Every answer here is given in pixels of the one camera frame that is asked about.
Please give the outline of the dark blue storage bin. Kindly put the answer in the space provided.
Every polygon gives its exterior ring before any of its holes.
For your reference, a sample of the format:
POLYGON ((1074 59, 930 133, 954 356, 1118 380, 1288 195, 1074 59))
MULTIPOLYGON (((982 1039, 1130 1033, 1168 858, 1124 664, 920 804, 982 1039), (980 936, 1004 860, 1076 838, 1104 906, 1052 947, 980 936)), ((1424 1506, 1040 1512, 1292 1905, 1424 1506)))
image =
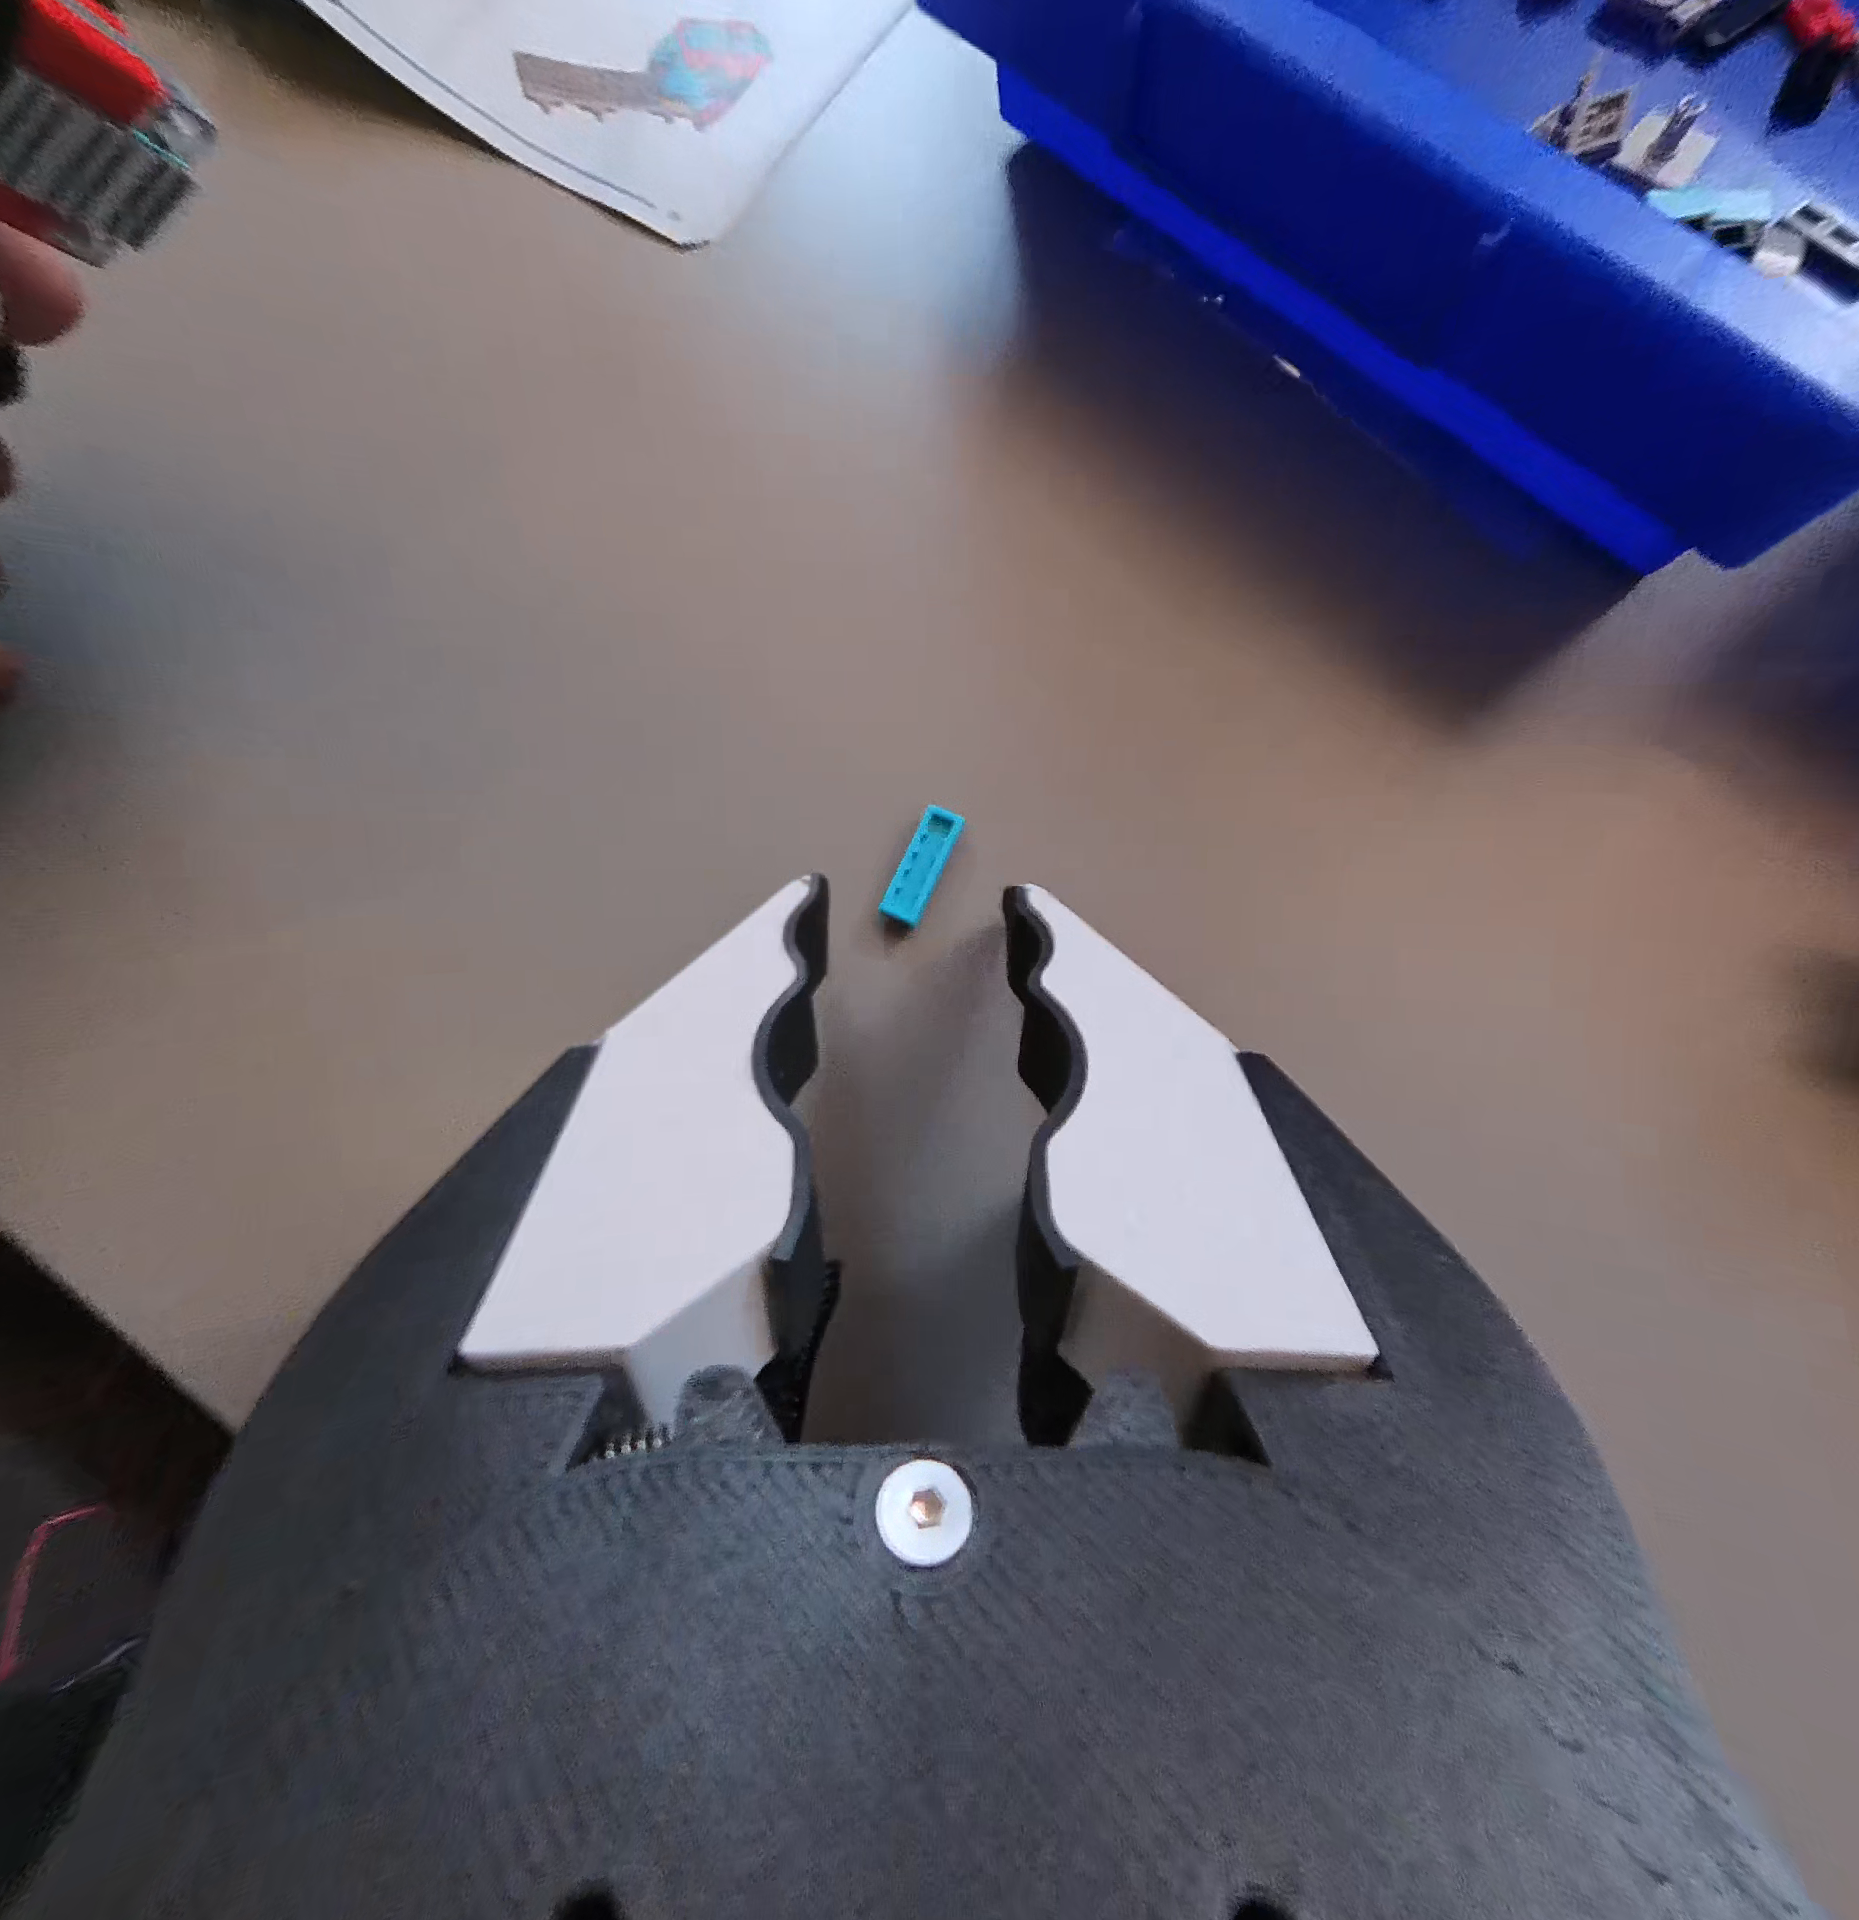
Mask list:
MULTIPOLYGON (((1188 256, 1350 416, 1422 436, 1648 573, 1758 560, 1859 493, 1859 305, 1676 228, 1530 138, 1592 4, 934 1, 1006 122, 1188 256)), ((1756 132, 1788 52, 1642 99, 1756 132)), ((1859 104, 1766 156, 1859 215, 1859 104)))

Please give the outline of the brick instruction booklet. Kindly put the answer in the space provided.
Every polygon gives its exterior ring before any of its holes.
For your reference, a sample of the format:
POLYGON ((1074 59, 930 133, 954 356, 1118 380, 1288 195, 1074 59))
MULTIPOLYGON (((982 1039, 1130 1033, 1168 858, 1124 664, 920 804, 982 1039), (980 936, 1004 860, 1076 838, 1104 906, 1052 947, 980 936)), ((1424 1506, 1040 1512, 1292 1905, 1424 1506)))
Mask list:
POLYGON ((559 187, 697 250, 908 1, 311 1, 393 81, 559 187))

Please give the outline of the small turquoise brick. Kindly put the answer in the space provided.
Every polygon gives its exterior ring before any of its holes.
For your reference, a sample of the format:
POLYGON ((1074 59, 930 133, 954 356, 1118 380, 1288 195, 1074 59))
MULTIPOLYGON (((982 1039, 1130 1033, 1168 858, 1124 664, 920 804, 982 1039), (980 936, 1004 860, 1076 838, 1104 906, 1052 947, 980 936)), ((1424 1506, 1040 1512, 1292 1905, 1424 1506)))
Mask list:
POLYGON ((926 806, 878 903, 888 928, 912 932, 922 924, 964 830, 962 814, 942 804, 926 806))

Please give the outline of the toy brick truck model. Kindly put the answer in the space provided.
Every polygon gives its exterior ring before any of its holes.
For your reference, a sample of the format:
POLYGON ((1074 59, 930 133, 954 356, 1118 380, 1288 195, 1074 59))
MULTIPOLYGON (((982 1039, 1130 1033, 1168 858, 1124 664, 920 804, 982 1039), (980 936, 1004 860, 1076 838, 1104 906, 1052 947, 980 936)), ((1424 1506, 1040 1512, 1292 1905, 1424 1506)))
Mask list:
POLYGON ((0 1, 0 225, 91 265, 147 250, 219 143, 103 1, 0 1))

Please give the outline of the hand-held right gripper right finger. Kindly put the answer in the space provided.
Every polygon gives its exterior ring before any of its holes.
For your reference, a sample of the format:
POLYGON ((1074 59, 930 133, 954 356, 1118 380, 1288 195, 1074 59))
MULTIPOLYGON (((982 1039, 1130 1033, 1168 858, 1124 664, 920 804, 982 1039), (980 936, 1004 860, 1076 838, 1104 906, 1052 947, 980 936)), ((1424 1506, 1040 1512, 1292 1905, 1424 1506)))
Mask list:
POLYGON ((1056 892, 1012 884, 1018 1074, 1040 1105, 1016 1242, 1018 1418, 1086 1435, 1140 1379, 1172 1440, 1250 1448, 1224 1377, 1368 1379, 1382 1365, 1244 1055, 1056 892))

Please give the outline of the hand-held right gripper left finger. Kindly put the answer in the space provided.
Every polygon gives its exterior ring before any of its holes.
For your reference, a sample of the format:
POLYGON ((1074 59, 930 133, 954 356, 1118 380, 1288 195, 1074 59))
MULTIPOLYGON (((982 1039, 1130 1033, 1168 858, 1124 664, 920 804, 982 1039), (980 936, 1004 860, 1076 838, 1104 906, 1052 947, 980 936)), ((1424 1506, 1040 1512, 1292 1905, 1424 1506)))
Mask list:
POLYGON ((799 1440, 842 1293, 799 1095, 830 884, 805 874, 601 1042, 461 1342, 491 1376, 623 1376, 643 1428, 709 1369, 799 1440))

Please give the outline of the pile of loose brick pieces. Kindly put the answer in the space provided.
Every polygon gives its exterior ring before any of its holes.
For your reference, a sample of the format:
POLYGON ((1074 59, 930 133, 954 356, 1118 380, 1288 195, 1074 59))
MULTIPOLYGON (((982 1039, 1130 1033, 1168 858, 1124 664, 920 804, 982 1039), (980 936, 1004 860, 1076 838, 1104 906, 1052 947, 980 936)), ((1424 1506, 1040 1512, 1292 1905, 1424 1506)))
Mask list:
POLYGON ((1530 138, 1732 252, 1756 276, 1859 307, 1859 215, 1758 146, 1814 127, 1842 98, 1859 104, 1854 4, 1592 4, 1586 29, 1586 65, 1530 122, 1530 138), (1734 129, 1694 86, 1644 102, 1642 78, 1614 83, 1606 76, 1606 55, 1618 50, 1644 69, 1676 62, 1684 81, 1760 35, 1782 43, 1788 59, 1752 132, 1734 129))

